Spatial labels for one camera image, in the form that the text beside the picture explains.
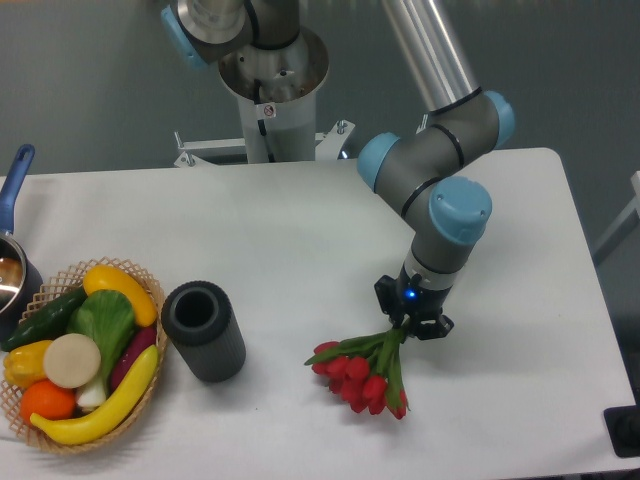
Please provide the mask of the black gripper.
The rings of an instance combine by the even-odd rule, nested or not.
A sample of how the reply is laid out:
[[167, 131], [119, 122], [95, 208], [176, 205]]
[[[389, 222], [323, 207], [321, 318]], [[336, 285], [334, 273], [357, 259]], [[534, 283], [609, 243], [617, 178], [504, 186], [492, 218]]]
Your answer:
[[406, 315], [410, 317], [408, 334], [421, 341], [444, 338], [454, 328], [454, 322], [441, 311], [451, 287], [426, 288], [401, 272], [396, 280], [383, 275], [374, 290], [394, 329], [402, 326]]

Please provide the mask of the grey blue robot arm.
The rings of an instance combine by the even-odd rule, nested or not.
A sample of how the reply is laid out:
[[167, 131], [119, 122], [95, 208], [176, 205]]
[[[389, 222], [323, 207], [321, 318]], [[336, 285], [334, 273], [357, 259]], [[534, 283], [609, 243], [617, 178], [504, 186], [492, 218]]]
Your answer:
[[[412, 229], [399, 274], [375, 286], [393, 326], [421, 340], [452, 329], [443, 305], [483, 235], [488, 192], [461, 176], [513, 133], [514, 113], [476, 81], [437, 1], [387, 1], [394, 35], [426, 106], [418, 133], [371, 139], [357, 170]], [[251, 163], [318, 158], [315, 96], [328, 74], [322, 40], [300, 22], [295, 1], [171, 1], [161, 19], [181, 57], [216, 65], [236, 97]]]

